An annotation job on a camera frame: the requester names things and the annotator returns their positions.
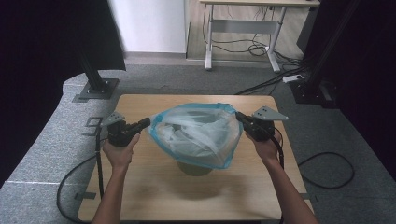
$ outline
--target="person's right hand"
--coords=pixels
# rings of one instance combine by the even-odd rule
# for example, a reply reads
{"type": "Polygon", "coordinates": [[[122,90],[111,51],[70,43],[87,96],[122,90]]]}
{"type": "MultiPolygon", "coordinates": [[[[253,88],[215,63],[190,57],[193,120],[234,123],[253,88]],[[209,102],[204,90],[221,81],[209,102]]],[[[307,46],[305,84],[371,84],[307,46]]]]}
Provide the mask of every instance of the person's right hand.
{"type": "MultiPolygon", "coordinates": [[[[257,142],[248,133],[246,133],[246,135],[253,142],[257,154],[262,158],[264,165],[269,164],[271,161],[279,162],[277,158],[277,148],[271,139],[265,142],[257,142]]],[[[280,141],[281,136],[277,130],[275,131],[274,138],[276,141],[280,141]]]]}
{"type": "Polygon", "coordinates": [[[134,145],[139,141],[140,134],[137,133],[126,147],[115,147],[108,140],[103,145],[103,151],[108,157],[113,170],[127,170],[134,154],[134,145]]]}

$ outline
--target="clear plastic bag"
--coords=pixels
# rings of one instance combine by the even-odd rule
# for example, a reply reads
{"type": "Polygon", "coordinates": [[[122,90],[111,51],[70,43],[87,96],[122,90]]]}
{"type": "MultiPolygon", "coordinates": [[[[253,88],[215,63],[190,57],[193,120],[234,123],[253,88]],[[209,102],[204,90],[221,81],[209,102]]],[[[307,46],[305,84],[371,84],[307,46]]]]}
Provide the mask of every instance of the clear plastic bag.
{"type": "Polygon", "coordinates": [[[243,131],[226,104],[179,105],[152,116],[148,133],[177,161],[228,168],[243,131]]]}

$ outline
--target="desk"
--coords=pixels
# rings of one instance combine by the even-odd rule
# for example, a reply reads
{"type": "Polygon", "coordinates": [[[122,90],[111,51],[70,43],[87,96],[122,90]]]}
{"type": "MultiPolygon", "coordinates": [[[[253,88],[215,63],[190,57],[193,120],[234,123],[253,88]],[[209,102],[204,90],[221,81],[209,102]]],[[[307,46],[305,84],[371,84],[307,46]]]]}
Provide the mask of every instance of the desk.
{"type": "MultiPolygon", "coordinates": [[[[227,103],[245,114],[263,105],[277,110],[270,96],[226,95],[122,95],[116,110],[132,123],[185,103],[227,103]]],[[[286,173],[306,195],[282,122],[276,121],[276,127],[284,137],[286,173]]],[[[102,160],[106,186],[111,166],[105,155],[102,160]]],[[[87,192],[96,193],[96,197],[83,200],[78,212],[82,220],[92,220],[100,202],[96,167],[87,192]]],[[[190,176],[142,132],[125,179],[122,220],[263,220],[279,219],[280,214],[270,176],[244,134],[228,169],[190,176]]]]}
{"type": "Polygon", "coordinates": [[[267,34],[273,35],[269,47],[266,47],[268,59],[274,72],[280,72],[274,49],[285,18],[287,7],[318,7],[319,0],[200,0],[200,3],[210,5],[209,21],[207,27],[207,44],[205,56],[205,69],[212,68],[212,33],[245,33],[245,34],[267,34]],[[215,20],[213,16],[214,5],[237,5],[237,6],[272,6],[282,7],[277,21],[237,21],[237,20],[215,20]]]}

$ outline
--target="desk leg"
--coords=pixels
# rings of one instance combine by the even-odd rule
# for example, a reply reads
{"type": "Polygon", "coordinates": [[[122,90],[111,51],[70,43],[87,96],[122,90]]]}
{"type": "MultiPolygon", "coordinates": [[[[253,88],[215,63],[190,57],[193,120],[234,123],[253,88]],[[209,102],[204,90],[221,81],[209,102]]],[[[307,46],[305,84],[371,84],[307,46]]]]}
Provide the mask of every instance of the desk leg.
{"type": "Polygon", "coordinates": [[[282,7],[282,10],[280,12],[280,18],[277,21],[277,25],[276,25],[276,28],[274,31],[274,37],[271,39],[270,46],[265,48],[265,50],[267,50],[268,59],[270,60],[270,63],[273,66],[275,73],[279,73],[280,69],[279,69],[279,65],[277,64],[277,61],[276,61],[274,49],[275,49],[275,44],[276,44],[277,38],[279,37],[280,28],[282,27],[282,24],[283,24],[283,19],[285,18],[285,14],[286,14],[286,7],[282,7]]]}
{"type": "Polygon", "coordinates": [[[206,44],[206,57],[205,57],[205,69],[212,69],[212,22],[213,22],[213,7],[210,5],[209,12],[209,23],[207,25],[207,44],[206,44]]]}

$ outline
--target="blue bag rim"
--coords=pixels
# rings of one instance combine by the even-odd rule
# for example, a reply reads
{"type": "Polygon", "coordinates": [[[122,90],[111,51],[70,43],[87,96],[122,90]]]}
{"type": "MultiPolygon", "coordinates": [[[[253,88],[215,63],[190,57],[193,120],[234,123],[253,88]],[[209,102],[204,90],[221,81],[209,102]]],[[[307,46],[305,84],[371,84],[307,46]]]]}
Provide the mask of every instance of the blue bag rim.
{"type": "Polygon", "coordinates": [[[162,122],[164,116],[167,113],[169,113],[169,111],[171,111],[172,109],[175,109],[175,108],[223,109],[224,111],[228,112],[229,114],[235,114],[236,110],[233,108],[233,106],[230,105],[230,104],[224,104],[224,103],[215,103],[215,104],[188,103],[188,104],[184,104],[184,105],[177,105],[175,107],[169,108],[169,109],[167,109],[167,110],[155,115],[155,118],[151,121],[151,125],[150,125],[150,127],[148,129],[148,133],[151,135],[151,137],[157,143],[157,145],[160,148],[162,148],[168,155],[173,157],[176,161],[181,161],[181,162],[184,162],[184,163],[187,163],[187,164],[201,166],[201,167],[210,168],[210,169],[220,169],[220,170],[221,169],[227,169],[230,166],[231,161],[233,160],[233,154],[234,154],[234,152],[236,150],[236,147],[238,146],[239,139],[241,138],[241,134],[242,134],[242,131],[243,131],[242,124],[239,122],[239,136],[238,136],[238,139],[236,139],[235,146],[231,149],[230,155],[226,158],[226,160],[225,160],[225,162],[224,162],[224,164],[222,166],[208,165],[208,164],[204,164],[204,163],[200,163],[200,162],[190,161],[190,160],[186,160],[186,159],[180,158],[178,155],[174,154],[170,149],[168,149],[162,143],[162,141],[159,139],[157,133],[155,132],[155,128],[156,128],[157,124],[162,122]]]}

